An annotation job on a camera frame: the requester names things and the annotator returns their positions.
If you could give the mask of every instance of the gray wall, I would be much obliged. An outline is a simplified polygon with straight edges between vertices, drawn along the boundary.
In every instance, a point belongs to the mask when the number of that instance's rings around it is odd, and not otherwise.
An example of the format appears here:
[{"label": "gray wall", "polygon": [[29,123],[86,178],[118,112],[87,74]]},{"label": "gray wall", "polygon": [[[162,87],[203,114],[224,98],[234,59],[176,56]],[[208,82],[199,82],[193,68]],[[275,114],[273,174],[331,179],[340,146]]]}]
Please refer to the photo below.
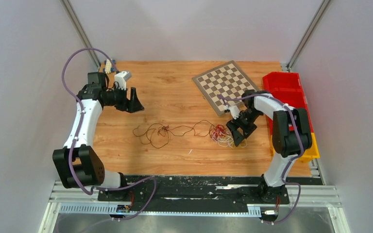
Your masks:
[{"label": "gray wall", "polygon": [[288,62],[321,0],[71,0],[120,60]]},{"label": "gray wall", "polygon": [[351,231],[373,232],[373,1],[334,0],[295,71]]},{"label": "gray wall", "polygon": [[[81,47],[59,1],[0,0],[0,233],[38,230],[75,113],[60,75]],[[77,91],[93,69],[82,54],[67,82]]]}]

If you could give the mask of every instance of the light chessboard square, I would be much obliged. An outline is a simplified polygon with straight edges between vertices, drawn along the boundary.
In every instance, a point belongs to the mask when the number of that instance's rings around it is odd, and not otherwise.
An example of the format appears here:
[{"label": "light chessboard square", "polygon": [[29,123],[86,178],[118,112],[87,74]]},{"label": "light chessboard square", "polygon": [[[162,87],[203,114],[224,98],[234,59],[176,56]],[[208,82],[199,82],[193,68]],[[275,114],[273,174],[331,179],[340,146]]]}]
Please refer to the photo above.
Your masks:
[{"label": "light chessboard square", "polygon": [[[205,99],[218,116],[224,114],[222,100],[217,95],[235,99],[245,90],[259,90],[254,82],[234,62],[230,61],[192,78]],[[229,105],[242,105],[242,101],[228,101]]]}]

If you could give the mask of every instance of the wooden tabletop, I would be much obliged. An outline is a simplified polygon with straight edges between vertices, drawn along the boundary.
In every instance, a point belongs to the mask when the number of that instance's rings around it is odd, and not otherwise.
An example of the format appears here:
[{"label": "wooden tabletop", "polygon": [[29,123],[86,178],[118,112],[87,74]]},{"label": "wooden tabletop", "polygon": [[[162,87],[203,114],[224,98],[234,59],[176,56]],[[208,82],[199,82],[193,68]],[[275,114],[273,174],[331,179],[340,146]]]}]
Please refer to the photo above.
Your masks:
[{"label": "wooden tabletop", "polygon": [[[145,110],[130,114],[105,107],[97,124],[94,149],[110,171],[145,175],[260,176],[271,163],[270,143],[265,117],[259,117],[258,128],[248,138],[246,148],[223,148],[209,136],[172,137],[168,145],[155,149],[143,145],[133,135],[143,133],[151,124],[174,128],[193,126],[201,120],[225,125],[229,114],[218,117],[192,77],[225,62],[118,62],[119,70],[128,70],[132,78],[127,88],[136,87]],[[242,70],[262,88],[262,77],[281,71],[279,62],[237,62]],[[197,127],[197,133],[208,133],[209,125]],[[154,135],[158,146],[166,139]],[[290,176],[311,176],[308,164],[297,162]]]}]

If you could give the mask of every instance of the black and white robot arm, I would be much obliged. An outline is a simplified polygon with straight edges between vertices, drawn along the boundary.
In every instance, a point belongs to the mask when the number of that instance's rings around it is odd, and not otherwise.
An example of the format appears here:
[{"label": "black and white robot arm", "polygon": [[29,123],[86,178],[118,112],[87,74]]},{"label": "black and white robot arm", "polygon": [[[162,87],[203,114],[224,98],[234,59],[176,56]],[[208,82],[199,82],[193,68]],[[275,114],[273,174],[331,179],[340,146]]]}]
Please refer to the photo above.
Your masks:
[{"label": "black and white robot arm", "polygon": [[[62,149],[55,150],[52,159],[55,163],[59,177],[65,188],[77,188],[71,168],[68,163],[70,150],[72,160],[80,159],[79,164],[73,165],[73,171],[83,186],[101,186],[103,188],[118,188],[125,186],[126,181],[122,173],[111,172],[104,169],[102,161],[93,150],[95,128],[98,118],[105,106],[115,106],[117,110],[134,113],[144,110],[139,102],[136,89],[131,88],[130,99],[127,99],[126,82],[131,77],[129,71],[121,71],[114,77],[114,87],[108,89],[108,77],[104,73],[88,73],[88,84],[79,91],[77,97],[81,100],[76,104],[76,117],[67,141]],[[72,141],[76,139],[74,148],[71,148]]]},{"label": "black and white robot arm", "polygon": [[[276,153],[258,186],[259,196],[268,202],[283,191],[284,180],[301,153],[300,143],[303,150],[312,146],[311,130],[306,109],[284,105],[267,91],[247,90],[242,95],[243,98],[248,96],[252,97],[242,100],[246,110],[240,111],[236,105],[227,107],[233,119],[226,126],[232,133],[235,145],[239,145],[256,129],[254,122],[258,116],[265,114],[273,120],[272,144]],[[293,128],[298,131],[300,140],[294,129],[290,130],[292,123],[289,111],[294,117],[296,127]]]}]

